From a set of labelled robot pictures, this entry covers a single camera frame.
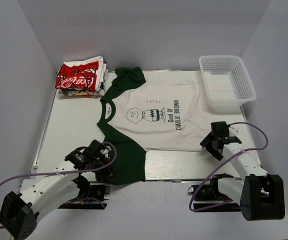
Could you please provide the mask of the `white green raglan t-shirt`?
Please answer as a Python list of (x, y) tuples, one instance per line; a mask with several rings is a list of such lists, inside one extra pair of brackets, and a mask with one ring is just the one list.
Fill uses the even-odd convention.
[(118, 68), (100, 99), (97, 126), (116, 148), (106, 182), (127, 185), (144, 181), (150, 150), (197, 152), (203, 136), (197, 80), (147, 81), (141, 68)]

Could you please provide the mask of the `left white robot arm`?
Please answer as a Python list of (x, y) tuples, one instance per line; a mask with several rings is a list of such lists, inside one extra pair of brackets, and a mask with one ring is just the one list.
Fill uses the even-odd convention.
[(109, 142), (93, 140), (89, 146), (70, 152), (52, 172), (19, 193), (10, 192), (3, 200), (0, 223), (15, 240), (27, 239), (38, 223), (63, 204), (94, 201), (90, 181), (84, 173), (110, 173), (117, 157)]

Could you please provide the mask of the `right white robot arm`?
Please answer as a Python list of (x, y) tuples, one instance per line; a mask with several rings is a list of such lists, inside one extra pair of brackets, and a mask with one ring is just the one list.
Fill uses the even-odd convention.
[(285, 217), (284, 182), (278, 174), (270, 174), (253, 160), (242, 141), (230, 132), (230, 124), (212, 122), (210, 133), (200, 142), (202, 148), (220, 166), (231, 164), (239, 175), (235, 179), (215, 170), (207, 177), (210, 195), (220, 200), (224, 196), (239, 205), (247, 221), (282, 220)]

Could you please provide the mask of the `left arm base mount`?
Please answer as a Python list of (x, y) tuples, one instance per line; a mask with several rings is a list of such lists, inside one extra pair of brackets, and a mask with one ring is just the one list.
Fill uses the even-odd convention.
[(59, 209), (104, 210), (108, 204), (110, 185), (91, 183), (80, 189), (77, 197), (63, 203)]

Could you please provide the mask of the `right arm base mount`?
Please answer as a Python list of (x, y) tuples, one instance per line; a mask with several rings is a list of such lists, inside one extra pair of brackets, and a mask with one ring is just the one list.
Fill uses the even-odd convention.
[[(220, 193), (218, 191), (218, 180), (224, 179), (224, 178), (234, 178), (232, 175), (227, 173), (222, 174), (215, 174), (212, 176), (210, 181), (206, 184), (204, 184), (199, 192), (196, 194), (193, 200), (193, 208), (204, 208), (209, 207), (211, 205), (216, 205), (219, 203), (223, 203), (226, 201), (229, 201), (230, 198), (228, 198), (226, 195)], [(229, 212), (240, 212), (240, 206), (231, 201), (225, 205), (212, 207), (209, 209), (204, 210), (204, 213), (229, 213)]]

